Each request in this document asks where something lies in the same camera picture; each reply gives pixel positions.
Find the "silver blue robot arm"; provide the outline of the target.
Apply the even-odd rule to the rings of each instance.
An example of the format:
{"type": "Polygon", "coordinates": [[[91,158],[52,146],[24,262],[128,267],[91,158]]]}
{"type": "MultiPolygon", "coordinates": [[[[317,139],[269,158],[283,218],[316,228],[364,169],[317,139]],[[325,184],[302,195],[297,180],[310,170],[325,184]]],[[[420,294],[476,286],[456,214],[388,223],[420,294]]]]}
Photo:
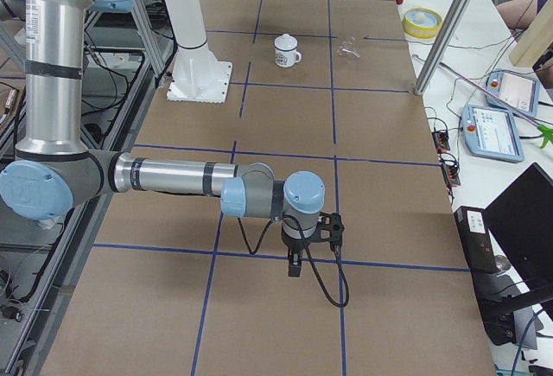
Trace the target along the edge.
{"type": "Polygon", "coordinates": [[[80,138],[84,25],[88,10],[132,10],[135,0],[25,0],[26,132],[1,173],[15,213],[50,220],[97,196],[129,190],[205,195],[239,219],[280,222],[289,275],[310,257],[322,229],[325,186],[309,171],[275,179],[262,164],[184,162],[91,150],[80,138]]]}

